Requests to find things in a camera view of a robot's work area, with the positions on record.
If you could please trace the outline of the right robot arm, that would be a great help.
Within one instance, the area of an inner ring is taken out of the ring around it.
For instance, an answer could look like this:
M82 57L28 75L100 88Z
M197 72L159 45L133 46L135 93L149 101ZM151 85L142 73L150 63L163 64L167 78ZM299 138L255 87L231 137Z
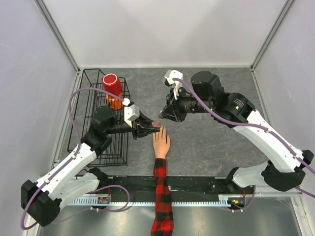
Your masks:
M300 150L286 141L245 96L226 92L217 75L201 71L188 84L181 72L168 70L164 83L170 93L160 118L182 122L187 114L209 113L267 156L268 161L262 164L233 168L225 181L228 192L235 194L250 185L268 185L282 192L300 190L306 175L303 169L314 171L310 167L314 157L310 150Z

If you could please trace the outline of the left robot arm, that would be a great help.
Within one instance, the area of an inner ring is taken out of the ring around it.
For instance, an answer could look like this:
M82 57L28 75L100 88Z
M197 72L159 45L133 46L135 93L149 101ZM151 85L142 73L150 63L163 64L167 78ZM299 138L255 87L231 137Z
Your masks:
M143 115L138 106L128 105L124 115L117 116L109 106L95 111L90 127L79 139L74 150L49 173L32 182L26 180L21 186L23 217L31 216L42 227L51 224L60 211L85 193L104 193L108 181L99 169L88 171L81 179L72 178L85 166L96 160L111 145L112 134L132 133L143 138L160 130L160 123Z

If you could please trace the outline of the mannequin hand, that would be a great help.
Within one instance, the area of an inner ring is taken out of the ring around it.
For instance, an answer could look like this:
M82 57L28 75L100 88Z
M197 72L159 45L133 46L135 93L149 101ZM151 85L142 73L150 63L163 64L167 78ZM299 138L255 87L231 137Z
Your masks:
M153 134L153 148L156 159L165 159L171 145L171 139L164 126L160 127L160 131Z

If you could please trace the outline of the glitter nail polish bottle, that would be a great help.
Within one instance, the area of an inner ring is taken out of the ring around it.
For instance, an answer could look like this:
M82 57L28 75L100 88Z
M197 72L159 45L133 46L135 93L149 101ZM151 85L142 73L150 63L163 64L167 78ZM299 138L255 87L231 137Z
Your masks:
M151 126L154 128L160 128L161 127L161 123L159 121L153 121L151 123Z

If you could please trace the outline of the red plaid sleeve forearm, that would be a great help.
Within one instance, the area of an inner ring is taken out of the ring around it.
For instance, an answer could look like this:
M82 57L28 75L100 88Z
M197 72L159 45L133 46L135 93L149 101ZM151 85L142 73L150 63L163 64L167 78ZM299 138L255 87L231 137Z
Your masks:
M151 229L152 236L171 236L174 230L172 199L166 182L166 160L156 159L154 165L155 219Z

